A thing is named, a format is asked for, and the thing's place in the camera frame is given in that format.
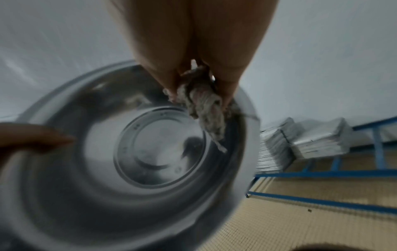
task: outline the silver bowl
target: silver bowl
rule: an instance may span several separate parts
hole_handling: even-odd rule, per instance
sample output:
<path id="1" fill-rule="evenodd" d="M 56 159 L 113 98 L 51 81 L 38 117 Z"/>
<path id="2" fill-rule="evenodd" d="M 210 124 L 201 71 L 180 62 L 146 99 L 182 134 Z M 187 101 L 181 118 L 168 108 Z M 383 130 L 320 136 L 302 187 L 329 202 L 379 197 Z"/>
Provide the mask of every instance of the silver bowl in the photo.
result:
<path id="1" fill-rule="evenodd" d="M 235 99 L 255 114 L 241 89 Z M 11 233 L 42 250 L 193 250 L 244 197 L 258 157 L 258 120 L 230 120 L 224 154 L 135 62 L 63 85 L 18 121 L 78 138 L 19 152 L 2 173 Z"/>

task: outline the gray wall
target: gray wall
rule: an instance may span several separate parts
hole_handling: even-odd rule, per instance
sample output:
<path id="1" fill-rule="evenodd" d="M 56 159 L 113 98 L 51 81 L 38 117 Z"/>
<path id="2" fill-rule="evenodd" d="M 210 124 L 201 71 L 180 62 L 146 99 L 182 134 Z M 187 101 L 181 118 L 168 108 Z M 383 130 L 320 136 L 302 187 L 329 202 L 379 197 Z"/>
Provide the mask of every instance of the gray wall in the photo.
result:
<path id="1" fill-rule="evenodd" d="M 263 122 L 291 116 L 310 127 L 345 117 L 356 125 L 395 116 L 395 10 L 395 0 L 281 0 L 241 81 Z M 0 119 L 131 57 L 102 1 L 0 1 Z"/>

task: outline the blue shelf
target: blue shelf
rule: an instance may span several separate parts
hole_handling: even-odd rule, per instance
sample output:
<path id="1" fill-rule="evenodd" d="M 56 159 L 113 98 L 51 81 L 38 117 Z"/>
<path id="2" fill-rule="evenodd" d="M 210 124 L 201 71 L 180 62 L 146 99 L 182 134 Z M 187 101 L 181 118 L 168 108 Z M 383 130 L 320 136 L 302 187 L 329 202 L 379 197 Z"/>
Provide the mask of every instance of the blue shelf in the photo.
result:
<path id="1" fill-rule="evenodd" d="M 376 169 L 374 170 L 354 170 L 354 171 L 343 171 L 340 170 L 342 158 L 336 156 L 333 159 L 332 165 L 329 171 L 313 172 L 313 168 L 316 165 L 316 160 L 311 159 L 308 161 L 306 167 L 300 172 L 281 172 L 281 173 L 264 173 L 256 174 L 253 179 L 250 188 L 262 177 L 282 177 L 282 178 L 375 178 L 375 177 L 397 177 L 397 169 L 389 169 L 385 160 L 384 149 L 385 148 L 397 148 L 397 141 L 383 143 L 380 137 L 380 127 L 388 124 L 397 123 L 397 117 L 389 118 L 386 120 L 380 120 L 368 124 L 359 125 L 353 127 L 354 131 L 361 130 L 372 130 L 373 141 L 372 145 L 358 146 L 350 149 L 351 153 L 362 153 L 362 152 L 374 152 Z M 304 197 L 286 196 L 279 194 L 266 194 L 248 191 L 246 197 L 249 194 L 256 196 L 263 196 L 268 198 L 299 201 L 304 203 L 313 203 L 318 205 L 335 206 L 342 208 L 350 208 L 356 210 L 369 210 L 379 213 L 390 213 L 397 215 L 397 208 L 382 207 L 377 205 L 364 205 L 357 203 L 342 203 L 328 200 L 318 200 Z"/>

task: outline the yellow floor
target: yellow floor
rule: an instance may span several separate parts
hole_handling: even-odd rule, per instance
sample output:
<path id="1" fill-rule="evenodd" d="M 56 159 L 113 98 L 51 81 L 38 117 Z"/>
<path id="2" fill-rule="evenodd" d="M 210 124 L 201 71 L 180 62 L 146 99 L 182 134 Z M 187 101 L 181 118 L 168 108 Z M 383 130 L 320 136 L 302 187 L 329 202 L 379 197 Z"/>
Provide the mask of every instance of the yellow floor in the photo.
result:
<path id="1" fill-rule="evenodd" d="M 387 153 L 391 167 L 397 154 Z M 331 159 L 316 163 L 329 169 Z M 350 155 L 342 169 L 373 169 L 372 155 Z M 297 162 L 289 171 L 297 171 Z M 397 178 L 260 179 L 251 191 L 375 204 L 397 208 Z M 373 251 L 397 250 L 397 217 L 373 212 L 293 203 L 251 196 L 200 251 L 289 251 L 304 244 L 329 243 Z"/>

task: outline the hand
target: hand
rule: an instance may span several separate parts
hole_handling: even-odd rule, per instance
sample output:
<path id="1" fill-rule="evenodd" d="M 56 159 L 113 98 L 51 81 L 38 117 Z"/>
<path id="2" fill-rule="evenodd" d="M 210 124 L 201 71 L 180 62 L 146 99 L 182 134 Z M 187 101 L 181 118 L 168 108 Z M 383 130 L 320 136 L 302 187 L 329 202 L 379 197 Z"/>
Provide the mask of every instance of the hand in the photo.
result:
<path id="1" fill-rule="evenodd" d="M 272 19 L 277 0 L 109 0 L 136 57 L 175 95 L 190 61 L 210 67 L 224 108 Z"/>
<path id="2" fill-rule="evenodd" d="M 0 123 L 0 168 L 17 150 L 47 150 L 73 141 L 72 136 L 40 125 Z"/>

